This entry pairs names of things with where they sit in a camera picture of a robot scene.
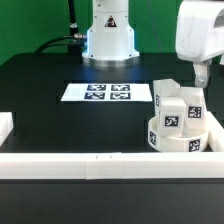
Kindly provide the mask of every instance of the cable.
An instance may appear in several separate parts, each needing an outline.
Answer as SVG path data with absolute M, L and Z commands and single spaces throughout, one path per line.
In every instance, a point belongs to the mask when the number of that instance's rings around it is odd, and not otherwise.
M 64 37 L 55 38 L 53 40 L 50 40 L 50 41 L 44 43 L 40 47 L 38 47 L 37 50 L 34 51 L 34 53 L 36 53 L 36 54 L 41 53 L 48 45 L 53 44 L 53 43 L 58 42 L 58 41 L 68 40 L 68 39 L 74 39 L 74 37 L 73 36 L 64 36 Z
M 74 0 L 68 0 L 69 18 L 70 18 L 70 34 L 78 33 L 78 26 L 76 23 L 75 4 Z
M 156 41 L 157 41 L 160 53 L 162 53 L 163 50 L 162 50 L 162 46 L 161 46 L 161 43 L 160 43 L 160 40 L 159 40 L 159 35 L 158 35 L 157 28 L 156 28 L 156 23 L 155 23 L 155 20 L 154 20 L 154 16 L 153 16 L 151 0 L 148 0 L 148 6 L 149 6 L 149 13 L 150 13 L 150 17 L 151 17 L 151 20 L 152 20 L 152 26 L 153 26 L 153 29 L 154 29 L 154 34 L 155 34 L 155 37 L 156 37 Z
M 67 43 L 67 44 L 49 44 L 49 45 L 45 46 L 44 48 L 41 48 L 41 50 L 39 50 L 38 52 L 35 52 L 35 53 L 40 54 L 49 47 L 61 47 L 61 46 L 83 47 L 83 46 L 85 46 L 85 44 L 84 44 L 84 42 L 74 42 L 74 43 Z

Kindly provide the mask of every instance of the black table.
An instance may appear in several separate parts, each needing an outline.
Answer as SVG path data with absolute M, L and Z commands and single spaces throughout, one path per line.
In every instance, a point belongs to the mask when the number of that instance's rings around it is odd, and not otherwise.
M 224 124 L 224 70 L 211 67 L 208 110 Z M 154 152 L 147 142 L 153 103 L 73 102 L 69 83 L 148 83 L 173 78 L 194 86 L 191 63 L 175 54 L 145 54 L 119 69 L 89 67 L 78 56 L 20 54 L 0 67 L 0 112 L 15 128 L 3 153 Z M 1 223 L 224 222 L 223 179 L 1 180 Z
M 224 77 L 212 67 L 208 110 L 224 120 Z M 149 152 L 147 125 L 153 103 L 63 103 L 69 83 L 148 83 L 173 78 L 193 86 L 191 63 L 175 54 L 146 54 L 137 66 L 97 68 L 64 54 L 21 54 L 0 68 L 0 111 L 14 112 L 14 132 L 1 152 Z

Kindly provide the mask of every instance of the white paper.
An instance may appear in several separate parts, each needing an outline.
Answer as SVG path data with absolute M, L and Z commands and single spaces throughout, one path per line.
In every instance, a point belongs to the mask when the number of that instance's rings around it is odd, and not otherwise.
M 148 84 L 69 84 L 61 101 L 151 102 Z

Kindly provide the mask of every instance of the printed square pattern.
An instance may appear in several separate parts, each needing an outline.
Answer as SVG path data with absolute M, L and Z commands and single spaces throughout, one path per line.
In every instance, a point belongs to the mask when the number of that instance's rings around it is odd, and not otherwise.
M 195 152 L 200 149 L 200 139 L 190 141 L 189 143 L 189 152 Z
M 202 107 L 189 106 L 188 118 L 202 118 Z
M 91 93 L 88 92 L 85 94 L 85 100 L 104 100 L 105 93 Z
M 130 91 L 130 85 L 112 85 L 111 91 Z
M 179 116 L 165 116 L 165 127 L 179 127 Z
M 87 91 L 106 91 L 107 85 L 88 85 Z
M 111 100 L 130 100 L 131 94 L 130 93 L 111 93 L 110 99 Z
M 150 139 L 149 141 L 154 145 L 156 146 L 156 135 L 150 131 Z
M 160 97 L 156 95 L 156 106 L 159 107 L 160 104 Z

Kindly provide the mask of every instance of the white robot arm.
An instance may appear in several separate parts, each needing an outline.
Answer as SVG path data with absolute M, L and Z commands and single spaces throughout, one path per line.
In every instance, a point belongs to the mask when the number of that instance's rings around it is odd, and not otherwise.
M 212 58 L 224 54 L 223 1 L 182 2 L 177 22 L 176 51 L 180 59 L 193 62 L 195 85 L 205 88 Z
M 134 30 L 128 22 L 129 0 L 92 0 L 93 24 L 83 62 L 101 67 L 135 63 Z

